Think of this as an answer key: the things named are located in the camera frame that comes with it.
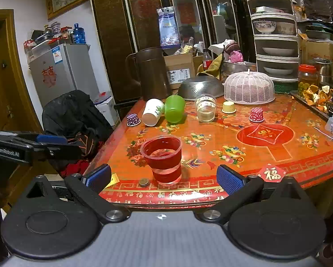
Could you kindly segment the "red clear plastic cup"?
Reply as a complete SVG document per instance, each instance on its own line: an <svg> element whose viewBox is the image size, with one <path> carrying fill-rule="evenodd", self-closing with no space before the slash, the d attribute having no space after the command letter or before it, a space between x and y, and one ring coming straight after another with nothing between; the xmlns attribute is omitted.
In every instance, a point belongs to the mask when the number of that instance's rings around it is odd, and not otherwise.
<svg viewBox="0 0 333 267"><path fill-rule="evenodd" d="M158 184L172 185L181 180L181 139L170 135L156 136L142 144L140 153Z"/></svg>

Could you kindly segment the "white paper cup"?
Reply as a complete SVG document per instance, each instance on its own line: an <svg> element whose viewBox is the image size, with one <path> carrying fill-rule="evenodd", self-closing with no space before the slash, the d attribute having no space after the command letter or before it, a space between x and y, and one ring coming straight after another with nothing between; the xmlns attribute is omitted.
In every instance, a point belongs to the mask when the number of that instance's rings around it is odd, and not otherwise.
<svg viewBox="0 0 333 267"><path fill-rule="evenodd" d="M147 127L155 126L161 115L163 115L165 109L165 105L159 99L149 99L145 105L145 109L142 115L142 122Z"/></svg>

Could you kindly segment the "red fu sticker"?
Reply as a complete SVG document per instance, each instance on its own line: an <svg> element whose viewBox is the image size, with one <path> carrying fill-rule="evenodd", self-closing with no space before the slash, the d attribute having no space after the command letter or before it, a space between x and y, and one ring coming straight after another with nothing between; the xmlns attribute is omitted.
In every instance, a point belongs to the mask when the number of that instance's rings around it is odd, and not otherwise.
<svg viewBox="0 0 333 267"><path fill-rule="evenodd" d="M268 183L280 183L283 177L287 175L287 172L278 166L270 163L266 164L258 173L257 176L261 177Z"/></svg>

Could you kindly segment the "black backpack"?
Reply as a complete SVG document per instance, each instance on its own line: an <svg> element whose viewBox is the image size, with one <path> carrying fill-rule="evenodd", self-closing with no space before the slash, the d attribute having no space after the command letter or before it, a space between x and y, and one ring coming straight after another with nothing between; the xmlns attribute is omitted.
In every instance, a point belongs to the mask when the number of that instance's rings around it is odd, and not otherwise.
<svg viewBox="0 0 333 267"><path fill-rule="evenodd" d="M81 150L79 158L50 161L63 178L74 173L83 174L113 133L112 126L90 96L80 90L65 93L47 103L43 107L42 122L45 134L63 136Z"/></svg>

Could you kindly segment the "red dotted cupcake liner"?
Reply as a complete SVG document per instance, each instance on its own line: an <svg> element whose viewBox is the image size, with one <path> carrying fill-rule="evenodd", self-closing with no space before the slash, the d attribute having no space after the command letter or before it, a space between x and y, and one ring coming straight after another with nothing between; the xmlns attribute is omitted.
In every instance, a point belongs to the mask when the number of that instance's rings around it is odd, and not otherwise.
<svg viewBox="0 0 333 267"><path fill-rule="evenodd" d="M261 107L254 107L250 110L249 121L251 122L263 122L264 121L264 113Z"/></svg>

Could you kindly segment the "grey small refrigerator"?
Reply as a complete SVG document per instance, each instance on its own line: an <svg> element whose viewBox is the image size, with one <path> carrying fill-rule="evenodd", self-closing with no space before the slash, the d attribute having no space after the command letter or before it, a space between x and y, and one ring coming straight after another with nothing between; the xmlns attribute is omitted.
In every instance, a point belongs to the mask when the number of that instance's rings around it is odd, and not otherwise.
<svg viewBox="0 0 333 267"><path fill-rule="evenodd" d="M86 44L62 44L29 63L42 106L73 90L99 93Z"/></svg>

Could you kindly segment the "clear glass jar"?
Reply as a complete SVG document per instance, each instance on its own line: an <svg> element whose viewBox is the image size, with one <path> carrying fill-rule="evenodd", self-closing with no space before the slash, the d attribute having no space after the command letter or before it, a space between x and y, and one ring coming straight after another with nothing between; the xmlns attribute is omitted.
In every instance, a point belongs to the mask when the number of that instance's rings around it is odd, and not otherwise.
<svg viewBox="0 0 333 267"><path fill-rule="evenodd" d="M210 94L201 94L195 100L195 108L200 122L212 122L217 112L216 99Z"/></svg>

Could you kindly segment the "blue water bottle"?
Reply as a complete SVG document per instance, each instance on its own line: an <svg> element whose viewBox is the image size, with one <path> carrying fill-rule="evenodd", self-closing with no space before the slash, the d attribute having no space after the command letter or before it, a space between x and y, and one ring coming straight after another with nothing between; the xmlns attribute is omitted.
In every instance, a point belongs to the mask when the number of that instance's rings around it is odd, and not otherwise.
<svg viewBox="0 0 333 267"><path fill-rule="evenodd" d="M74 24L73 39L76 44L86 44L86 35L82 27L78 23Z"/></svg>

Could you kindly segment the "steel colander bowl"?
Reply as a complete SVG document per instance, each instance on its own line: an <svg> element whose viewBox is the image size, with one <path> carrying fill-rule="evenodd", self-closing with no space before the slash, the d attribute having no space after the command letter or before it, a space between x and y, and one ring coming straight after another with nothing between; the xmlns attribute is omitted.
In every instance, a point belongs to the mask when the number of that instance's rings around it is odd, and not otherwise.
<svg viewBox="0 0 333 267"><path fill-rule="evenodd" d="M209 94L215 98L224 95L224 86L219 79L201 75L184 80L178 88L178 95L186 101L195 101L200 95Z"/></svg>

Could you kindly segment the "tray of orange peels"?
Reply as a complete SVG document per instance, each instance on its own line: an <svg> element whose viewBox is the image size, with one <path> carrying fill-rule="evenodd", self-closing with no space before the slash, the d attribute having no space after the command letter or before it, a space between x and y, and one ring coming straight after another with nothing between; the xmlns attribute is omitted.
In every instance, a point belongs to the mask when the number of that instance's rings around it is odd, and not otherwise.
<svg viewBox="0 0 333 267"><path fill-rule="evenodd" d="M333 89L311 85L302 92L292 90L290 95L324 121L333 117Z"/></svg>

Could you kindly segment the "brown plastic pitcher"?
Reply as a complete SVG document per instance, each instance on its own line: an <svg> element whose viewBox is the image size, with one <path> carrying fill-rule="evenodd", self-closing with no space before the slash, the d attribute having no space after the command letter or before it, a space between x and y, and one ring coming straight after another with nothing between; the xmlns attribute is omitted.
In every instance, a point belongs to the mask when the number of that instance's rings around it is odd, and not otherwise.
<svg viewBox="0 0 333 267"><path fill-rule="evenodd" d="M125 59L127 73L135 71L140 84L142 98L165 99L172 95L166 63L161 47L152 47L128 55Z"/></svg>

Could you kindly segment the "red lid pickle jar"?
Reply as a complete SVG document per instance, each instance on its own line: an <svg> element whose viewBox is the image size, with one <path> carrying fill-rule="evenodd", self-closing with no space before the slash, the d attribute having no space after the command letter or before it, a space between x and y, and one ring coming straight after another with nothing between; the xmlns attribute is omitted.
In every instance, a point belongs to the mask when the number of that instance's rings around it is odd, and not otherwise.
<svg viewBox="0 0 333 267"><path fill-rule="evenodd" d="M301 64L298 67L298 91L307 90L317 84L317 69L313 65Z"/></svg>

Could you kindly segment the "red label sauce bottle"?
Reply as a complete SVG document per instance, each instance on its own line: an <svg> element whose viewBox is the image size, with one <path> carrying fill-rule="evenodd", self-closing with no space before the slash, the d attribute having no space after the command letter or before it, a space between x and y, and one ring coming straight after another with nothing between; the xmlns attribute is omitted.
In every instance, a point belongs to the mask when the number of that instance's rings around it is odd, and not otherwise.
<svg viewBox="0 0 333 267"><path fill-rule="evenodd" d="M203 49L203 70L206 71L210 67L213 59L209 54L208 49Z"/></svg>

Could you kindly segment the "dark wooden cabinet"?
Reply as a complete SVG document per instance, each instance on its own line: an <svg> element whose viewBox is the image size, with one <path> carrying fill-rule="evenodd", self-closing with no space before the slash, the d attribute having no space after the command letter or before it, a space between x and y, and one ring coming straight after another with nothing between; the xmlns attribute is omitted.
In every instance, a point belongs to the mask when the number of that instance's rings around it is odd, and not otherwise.
<svg viewBox="0 0 333 267"><path fill-rule="evenodd" d="M173 54L189 40L210 46L233 39L246 61L255 60L246 0L92 0L92 10L117 104L141 97L139 74L126 58L147 48Z"/></svg>

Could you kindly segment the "white tiered dish rack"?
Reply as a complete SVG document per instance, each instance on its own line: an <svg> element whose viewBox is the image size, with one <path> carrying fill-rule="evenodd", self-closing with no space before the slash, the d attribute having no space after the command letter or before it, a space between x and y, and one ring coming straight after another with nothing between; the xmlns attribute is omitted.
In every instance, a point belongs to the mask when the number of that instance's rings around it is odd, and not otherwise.
<svg viewBox="0 0 333 267"><path fill-rule="evenodd" d="M255 44L256 66L277 83L295 83L300 40L292 0L246 0Z"/></svg>

